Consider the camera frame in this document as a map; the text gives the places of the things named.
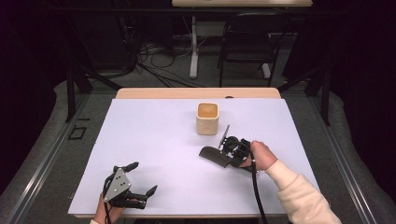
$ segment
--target black cable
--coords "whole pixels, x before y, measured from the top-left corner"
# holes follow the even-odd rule
[[[178,52],[176,54],[177,57],[186,56],[191,51],[191,41],[190,42],[189,41],[183,41],[183,42],[185,42],[185,45],[184,45],[183,48],[176,48],[176,49],[182,49],[180,52]]]
[[[150,49],[149,49],[148,45],[147,45],[147,44],[142,44],[142,48],[139,50],[139,53],[138,53],[138,56],[140,56],[140,57],[139,57],[140,62],[143,63],[143,62],[145,62],[145,61],[149,58],[149,55],[151,55],[151,54],[149,53],[149,51],[150,51]]]
[[[110,188],[109,183],[111,183],[111,180],[114,178],[114,175],[110,175],[108,178],[105,180],[105,184],[103,185],[103,194],[102,196],[105,198],[105,195],[107,194],[108,188]],[[106,212],[106,217],[105,217],[105,223],[106,224],[111,224],[111,219],[110,219],[110,210],[107,208],[107,203],[104,202],[105,205],[105,212]]]
[[[151,55],[151,59],[150,59],[150,62],[151,62],[151,64],[152,64],[154,67],[157,67],[157,68],[166,68],[166,67],[171,66],[171,65],[175,62],[176,56],[172,53],[172,61],[171,61],[169,64],[163,65],[163,66],[159,66],[159,65],[154,64],[153,58],[154,58],[154,54]]]
[[[199,84],[190,82],[190,81],[188,81],[187,79],[185,79],[185,78],[183,78],[183,77],[180,77],[180,76],[178,76],[176,73],[173,73],[173,72],[171,72],[171,71],[168,71],[168,70],[165,70],[165,69],[161,69],[161,68],[152,68],[152,67],[149,67],[149,66],[146,66],[146,67],[147,67],[147,68],[157,69],[157,70],[161,70],[161,71],[170,73],[170,74],[174,75],[175,77],[178,77],[178,78],[180,78],[181,80],[183,80],[183,81],[185,81],[185,82],[187,82],[187,83],[190,83],[191,85],[195,85],[195,86],[197,86],[197,87],[204,87],[204,86],[202,86],[202,85],[199,85]],[[189,86],[189,85],[187,85],[187,84],[185,84],[185,83],[180,83],[180,84],[185,85],[185,86],[188,86],[188,87],[193,87],[193,86]]]
[[[259,194],[259,189],[257,187],[257,169],[256,169],[256,161],[254,160],[254,155],[250,152],[250,158],[251,158],[251,178],[253,180],[253,188],[254,188],[254,195],[256,196],[256,201],[257,205],[259,206],[260,214],[262,215],[262,223],[267,224],[267,219],[265,217],[264,209],[262,208],[262,200],[260,199],[260,194]]]
[[[138,63],[137,65],[140,66],[142,69],[148,71],[148,72],[151,73],[152,75],[154,75],[156,78],[158,78],[158,79],[159,79],[165,86],[167,86],[167,87],[174,87],[169,81],[176,82],[176,83],[178,83],[178,84],[180,84],[180,85],[183,85],[183,86],[186,86],[186,87],[190,87],[190,88],[196,88],[196,86],[202,87],[202,86],[200,86],[200,85],[198,85],[198,84],[192,83],[193,85],[196,85],[196,86],[192,86],[192,85],[188,85],[188,84],[186,84],[186,83],[183,83],[183,82],[181,82],[181,81],[172,79],[172,78],[170,78],[170,77],[163,77],[163,76],[157,74],[156,72],[152,71],[152,70],[151,70],[151,67],[145,66],[145,65],[142,64],[142,63]]]
[[[143,45],[144,46],[144,48],[145,48],[145,52],[146,52],[146,58],[145,59],[142,59],[142,55],[143,55],[143,53],[142,53],[142,51],[140,50],[139,51],[139,53],[138,53],[138,63],[137,63],[137,65],[139,66],[139,67],[141,67],[142,68],[142,71],[143,70],[146,70],[146,71],[148,71],[149,73],[151,73],[152,75],[154,75],[154,77],[156,77],[158,80],[160,80],[161,81],[161,83],[163,84],[163,85],[165,85],[166,87],[173,87],[172,86],[172,84],[170,84],[167,80],[164,80],[161,76],[159,76],[158,74],[156,74],[156,73],[154,73],[154,72],[152,72],[152,71],[150,71],[149,69],[147,69],[147,67],[145,66],[145,65],[143,65],[143,62],[145,62],[146,61],[146,59],[149,57],[149,50],[148,50],[148,47],[146,46],[146,45]],[[136,69],[136,71],[139,73],[139,74],[141,74],[142,73],[142,71],[139,71],[138,69]]]

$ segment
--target human hand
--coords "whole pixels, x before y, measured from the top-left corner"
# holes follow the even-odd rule
[[[257,170],[265,171],[277,161],[277,157],[263,142],[251,142],[250,150],[254,155]],[[240,167],[246,167],[249,165],[251,165],[250,155],[241,163]]]
[[[122,212],[125,210],[125,208],[119,208],[119,207],[111,207],[109,211],[109,216],[111,223],[114,223],[117,221],[117,219],[120,217]],[[106,223],[106,210],[105,210],[105,203],[103,201],[103,193],[100,194],[99,196],[99,202],[98,202],[98,207],[96,208],[96,214],[93,220],[97,223],[104,224]]]

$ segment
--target table surface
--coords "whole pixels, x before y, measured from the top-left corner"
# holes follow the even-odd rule
[[[230,96],[235,99],[224,99]],[[219,104],[221,131],[217,135],[195,132],[196,106],[202,101]],[[198,156],[202,147],[219,145],[230,123],[228,136],[265,138],[266,143],[277,147],[273,151],[282,161],[305,174],[318,188],[289,109],[277,89],[128,88],[119,90],[107,112],[69,214],[92,217],[96,206],[92,202],[112,167],[139,161],[139,167],[127,174],[133,184],[131,192],[145,193],[154,185],[159,187],[146,209],[126,209],[124,217],[259,217],[251,174],[231,166],[222,168]],[[279,141],[281,134],[288,141]],[[259,174],[258,184],[266,214],[285,214],[274,182]]]
[[[174,7],[311,7],[311,0],[173,0]]]

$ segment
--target black object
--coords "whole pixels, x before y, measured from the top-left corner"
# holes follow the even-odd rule
[[[65,0],[67,7],[122,7],[118,0]],[[67,17],[69,25],[84,45],[76,54],[87,54],[95,70],[123,70],[133,66],[136,55],[126,48],[130,38],[123,32],[123,17],[108,14],[79,13]]]
[[[134,1],[137,8],[144,9],[171,9],[171,0],[137,0]],[[136,16],[140,34],[157,44],[172,50],[173,24],[171,15],[145,14]]]
[[[145,209],[147,200],[155,193],[157,186],[148,190],[145,195],[135,194],[129,191],[131,183],[125,174],[134,170],[138,165],[139,162],[136,161],[126,167],[114,166],[113,174],[105,180],[103,197],[107,223],[111,224],[110,217],[108,216],[109,210],[107,208],[107,203],[110,203],[110,205],[114,207]]]
[[[227,137],[229,128],[230,125],[227,126],[221,138],[219,148],[203,147],[199,155],[222,167],[226,167],[228,164],[231,164],[233,167],[239,167],[250,153],[250,142],[245,139],[239,141],[234,136]],[[251,166],[242,168],[252,172]]]
[[[258,69],[271,63],[271,75],[267,86],[271,86],[280,41],[290,27],[288,17],[280,13],[238,13],[224,25],[218,67],[219,86],[222,86],[223,66],[227,63],[256,63]],[[280,33],[270,38],[270,33]]]
[[[60,61],[67,69],[67,103],[68,115],[66,122],[70,121],[76,113],[75,84],[81,93],[91,93],[93,87],[88,80],[95,78],[113,90],[121,88],[117,83],[100,75],[94,68],[90,54],[78,37],[78,32],[67,17],[48,16],[46,19],[50,31],[57,41],[56,52]]]
[[[250,142],[241,139],[239,141],[236,137],[230,136],[227,138],[227,132],[230,129],[230,125],[227,125],[227,129],[221,138],[219,148],[223,146],[222,150],[215,147],[203,147],[200,152],[200,156],[210,161],[217,163],[222,167],[226,167],[231,164],[234,167],[239,167],[239,165],[250,155],[251,165],[249,167],[243,167],[243,169],[251,172],[251,178],[253,181],[254,195],[256,197],[257,205],[259,206],[260,214],[262,215],[262,223],[267,224],[267,219],[265,217],[264,209],[262,208],[262,201],[260,199],[259,189],[257,187],[257,176],[258,173],[256,169],[256,161],[254,160],[254,155],[250,151]]]
[[[327,50],[322,53],[322,55],[315,55],[312,56],[314,60],[318,60],[318,62],[311,63],[309,62],[309,70],[306,72],[301,73],[299,76],[294,77],[288,83],[278,87],[277,89],[279,92],[286,91],[290,87],[298,84],[300,81],[305,80],[306,78],[311,77],[311,81],[309,82],[308,86],[305,89],[305,94],[307,96],[316,96],[318,95],[319,90],[322,90],[321,94],[321,103],[320,103],[320,115],[323,121],[326,123],[327,126],[330,126],[329,122],[329,97],[330,97],[330,88],[331,88],[331,77],[332,73],[334,73],[334,67],[339,63],[342,54],[344,53],[347,44],[349,43],[350,39],[355,34],[355,30],[359,21],[361,21],[362,15],[365,12],[371,10],[370,7],[365,6],[364,4],[356,5],[354,7],[349,7],[345,10],[343,16],[337,17],[335,19],[331,19],[330,21],[318,21],[316,22],[308,22],[304,29],[312,28],[311,25],[315,28],[317,26],[323,26],[322,24],[330,24],[331,26],[337,25],[337,28],[332,28],[332,38],[329,40],[329,47]],[[290,64],[296,62],[288,61],[287,65],[285,66],[283,76],[287,77],[288,72],[298,74],[294,68],[290,67]]]

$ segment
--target dark background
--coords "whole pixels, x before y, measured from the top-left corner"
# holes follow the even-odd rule
[[[70,68],[67,58],[62,55],[64,45],[54,35],[48,16],[36,10],[33,2],[2,1],[0,7],[1,192],[40,135],[55,104],[53,88],[65,81]],[[106,0],[92,2],[96,6],[109,5]],[[170,7],[170,2],[151,0],[142,6]],[[90,1],[51,3],[83,6]],[[365,4],[366,10],[358,20],[349,24],[351,35],[345,38],[345,45],[339,52],[336,51],[331,89],[344,101],[355,148],[379,186],[395,201],[396,8],[387,1],[342,0],[316,0],[314,8],[356,12],[360,9],[358,4]],[[168,27],[175,26],[175,18],[160,19],[163,23],[158,23],[155,18],[153,21],[142,20],[141,34],[172,47],[172,40],[168,38],[172,29]],[[106,25],[97,29],[95,20]],[[122,43],[124,36],[117,18],[88,20],[80,16],[73,18],[73,24],[64,19],[57,22],[61,24],[62,35],[68,40],[67,47],[73,52],[72,56],[80,63],[95,69],[133,66],[134,55],[128,53],[133,45]],[[156,24],[158,29],[145,29],[151,24]],[[340,20],[306,20],[284,76],[297,78],[321,65],[326,53],[332,50],[335,34],[339,34],[343,27],[344,22]],[[163,35],[165,38],[158,39],[159,35],[153,31],[161,29],[168,33]],[[76,36],[76,30],[83,39]],[[84,38],[92,36],[97,42],[91,42],[91,45],[106,43],[98,51],[90,51],[82,44]]]

